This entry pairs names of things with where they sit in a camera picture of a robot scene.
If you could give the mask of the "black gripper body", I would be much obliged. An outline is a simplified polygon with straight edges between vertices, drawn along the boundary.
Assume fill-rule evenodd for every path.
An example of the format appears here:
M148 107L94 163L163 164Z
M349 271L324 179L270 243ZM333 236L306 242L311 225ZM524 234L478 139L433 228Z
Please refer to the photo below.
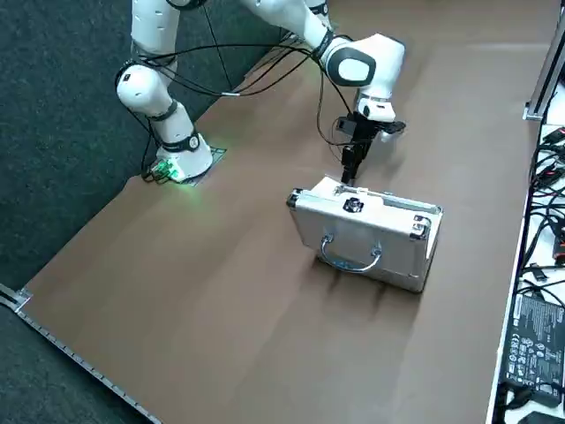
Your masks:
M363 115L354 115L353 123L355 128L351 137L352 142L372 141L383 128L382 122L369 120Z

